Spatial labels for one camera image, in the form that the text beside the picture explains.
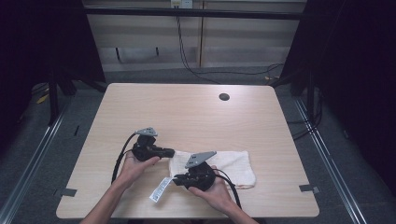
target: white label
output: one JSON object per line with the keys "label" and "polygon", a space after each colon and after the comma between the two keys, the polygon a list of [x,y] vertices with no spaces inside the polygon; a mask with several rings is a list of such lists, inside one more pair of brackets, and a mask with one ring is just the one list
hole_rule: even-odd
{"label": "white label", "polygon": [[168,187],[169,183],[172,181],[173,177],[166,177],[161,181],[160,185],[151,193],[149,198],[157,203],[161,196],[163,195],[163,192],[165,191],[166,187]]}

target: black circular hole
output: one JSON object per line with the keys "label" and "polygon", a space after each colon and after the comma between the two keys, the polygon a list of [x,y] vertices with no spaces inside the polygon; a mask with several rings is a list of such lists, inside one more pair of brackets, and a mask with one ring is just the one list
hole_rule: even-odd
{"label": "black circular hole", "polygon": [[222,101],[228,101],[228,100],[230,100],[230,95],[227,94],[227,93],[222,93],[222,94],[219,95],[219,98]]}

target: wooden table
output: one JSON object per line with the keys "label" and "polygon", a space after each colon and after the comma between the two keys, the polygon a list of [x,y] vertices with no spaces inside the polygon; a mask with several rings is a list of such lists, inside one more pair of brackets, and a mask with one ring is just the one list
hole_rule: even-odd
{"label": "wooden table", "polygon": [[[222,101],[221,93],[230,95]],[[99,107],[57,216],[85,217],[110,186],[111,175],[127,138],[153,127],[156,145],[203,152],[247,150],[256,187],[240,189],[243,209],[252,217],[315,217],[318,205],[291,138],[274,89],[265,86],[190,84],[111,84]],[[136,141],[135,137],[129,148]],[[171,184],[160,201],[149,195],[169,176],[168,159],[147,169],[125,191],[113,217],[224,217],[200,198]]]}

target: wire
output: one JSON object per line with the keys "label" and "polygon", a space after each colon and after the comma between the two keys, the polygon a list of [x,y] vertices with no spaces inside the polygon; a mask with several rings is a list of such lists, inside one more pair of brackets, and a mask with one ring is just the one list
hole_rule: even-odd
{"label": "wire", "polygon": [[132,151],[131,149],[126,150],[123,154],[125,155],[127,152]]}
{"label": "wire", "polygon": [[227,181],[228,185],[230,185],[230,188],[233,191],[233,196],[235,197],[236,204],[242,209],[241,202],[239,201],[238,192],[236,192],[235,184],[233,184],[233,182],[231,182],[230,179],[227,179],[226,177],[224,177],[222,175],[215,175],[215,176]]}
{"label": "wire", "polygon": [[247,76],[256,76],[256,75],[261,75],[261,74],[268,74],[268,77],[270,77],[269,72],[278,68],[279,66],[284,65],[283,63],[273,63],[270,64],[267,69],[265,71],[261,71],[261,72],[256,72],[256,73],[242,73],[242,72],[228,72],[228,71],[222,71],[222,72],[196,72],[196,71],[192,71],[192,69],[189,66],[187,57],[186,57],[186,53],[184,50],[184,44],[183,44],[183,38],[182,38],[182,34],[181,34],[181,26],[180,26],[180,17],[177,17],[177,32],[178,32],[178,41],[179,41],[179,51],[180,51],[180,57],[181,57],[181,61],[183,62],[184,67],[190,71],[191,73],[193,73],[196,77],[206,80],[206,81],[210,81],[216,84],[220,84],[219,82],[217,82],[216,80],[212,80],[206,77],[200,77],[199,75],[207,75],[207,74],[235,74],[235,75],[247,75]]}
{"label": "wire", "polygon": [[231,181],[231,178],[230,178],[226,173],[224,173],[222,170],[219,170],[219,169],[212,169],[212,170],[221,172],[222,174],[224,174],[225,176],[227,176],[227,178]]}
{"label": "wire", "polygon": [[124,153],[125,148],[128,146],[129,142],[131,141],[131,139],[132,139],[135,135],[136,135],[136,133],[133,133],[131,136],[129,136],[128,140],[126,140],[126,142],[125,142],[125,144],[124,144],[124,146],[123,146],[123,148],[122,148],[122,151],[121,151],[121,153],[120,153],[120,155],[119,155],[119,158],[117,159],[116,165],[114,166],[114,171],[113,171],[113,176],[112,176],[112,178],[111,178],[111,183],[113,183],[114,180],[116,180],[117,173],[119,172],[120,164],[121,164],[121,161],[122,161],[122,157],[123,157],[124,154],[126,153],[126,152]]}
{"label": "wire", "polygon": [[288,124],[300,124],[300,123],[306,123],[308,120],[307,119],[301,119],[301,120],[293,120],[293,121],[286,121]]}
{"label": "wire", "polygon": [[296,141],[304,136],[306,136],[309,133],[312,133],[320,124],[321,119],[322,119],[322,107],[323,107],[323,95],[321,91],[318,93],[318,105],[317,105],[317,114],[315,115],[315,124],[314,126],[308,128],[308,130],[304,130],[298,133],[293,134],[293,140]]}
{"label": "wire", "polygon": [[274,81],[271,83],[269,86],[273,87],[274,89],[278,86],[285,85],[287,83],[292,82],[297,76],[299,76],[302,72],[306,70],[308,62],[303,60],[302,62],[299,63],[297,66],[298,69],[289,72],[286,76],[283,76],[282,78],[279,78],[278,80]]}

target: white cloth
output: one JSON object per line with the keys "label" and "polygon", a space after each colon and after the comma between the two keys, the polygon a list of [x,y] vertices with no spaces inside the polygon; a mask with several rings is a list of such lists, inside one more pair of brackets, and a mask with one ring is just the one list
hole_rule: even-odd
{"label": "white cloth", "polygon": [[[175,152],[175,156],[169,161],[171,176],[184,175],[188,172],[188,169],[184,167],[192,154],[194,153]],[[256,184],[256,176],[251,169],[247,151],[218,151],[206,162],[210,166],[216,165],[219,170],[230,177],[237,189],[251,189]]]}

